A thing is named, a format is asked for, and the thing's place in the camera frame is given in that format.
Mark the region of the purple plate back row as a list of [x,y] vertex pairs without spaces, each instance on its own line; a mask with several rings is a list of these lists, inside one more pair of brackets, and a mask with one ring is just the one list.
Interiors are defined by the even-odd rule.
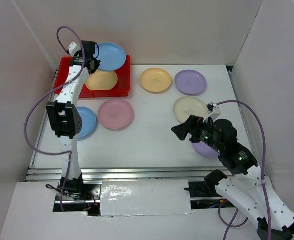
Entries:
[[199,95],[207,89],[206,78],[195,70],[182,70],[174,78],[176,88],[186,95]]

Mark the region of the blue plate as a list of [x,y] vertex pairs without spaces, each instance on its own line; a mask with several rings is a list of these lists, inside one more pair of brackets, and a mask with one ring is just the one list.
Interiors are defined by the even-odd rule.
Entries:
[[99,70],[105,72],[116,71],[126,61],[125,51],[117,44],[111,42],[99,43],[99,54],[96,59],[100,61]]
[[89,135],[94,131],[97,123],[97,117],[95,113],[87,107],[79,106],[77,107],[77,111],[82,120],[82,128],[78,135],[78,140],[80,141],[89,137]]

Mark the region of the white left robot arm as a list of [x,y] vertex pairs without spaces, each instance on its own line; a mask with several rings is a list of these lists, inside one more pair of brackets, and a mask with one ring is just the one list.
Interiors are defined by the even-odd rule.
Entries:
[[67,192],[73,199],[85,195],[82,172],[78,162],[77,140],[82,128],[82,119],[77,111],[77,101],[83,85],[90,74],[99,67],[99,47],[93,41],[81,41],[82,46],[71,43],[68,53],[72,56],[67,78],[54,101],[48,102],[46,111],[51,130],[58,138],[62,173],[61,193]]

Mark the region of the pink plate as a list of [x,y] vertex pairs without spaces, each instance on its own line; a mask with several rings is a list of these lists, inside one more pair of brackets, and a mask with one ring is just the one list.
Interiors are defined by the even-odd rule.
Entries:
[[110,130],[125,128],[133,119],[132,106],[123,99],[111,99],[104,102],[97,113],[101,125]]

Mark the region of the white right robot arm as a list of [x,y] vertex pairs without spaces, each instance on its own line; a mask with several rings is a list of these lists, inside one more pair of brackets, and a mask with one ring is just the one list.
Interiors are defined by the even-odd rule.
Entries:
[[233,182],[220,170],[205,177],[205,191],[220,195],[238,208],[256,227],[261,240],[290,240],[294,235],[294,212],[280,199],[270,178],[261,177],[261,167],[249,149],[237,140],[237,130],[226,119],[204,120],[191,115],[171,129],[181,140],[204,143],[239,181]]

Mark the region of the yellow plate front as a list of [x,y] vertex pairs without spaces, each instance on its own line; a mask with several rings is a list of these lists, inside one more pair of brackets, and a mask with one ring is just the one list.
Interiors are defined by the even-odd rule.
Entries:
[[114,71],[96,70],[90,74],[85,86],[90,91],[107,91],[111,90],[118,81],[118,77]]

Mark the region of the cream white plate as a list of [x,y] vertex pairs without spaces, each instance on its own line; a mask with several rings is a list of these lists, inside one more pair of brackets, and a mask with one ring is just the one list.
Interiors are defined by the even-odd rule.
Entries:
[[179,98],[173,106],[173,112],[175,118],[180,122],[184,123],[191,116],[206,117],[208,110],[206,103],[197,97],[185,96]]

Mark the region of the yellow plate back row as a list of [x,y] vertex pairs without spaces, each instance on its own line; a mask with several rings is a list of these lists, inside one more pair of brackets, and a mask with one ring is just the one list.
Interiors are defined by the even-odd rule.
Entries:
[[162,93],[172,83],[171,75],[162,68],[149,68],[140,75],[141,87],[150,93]]

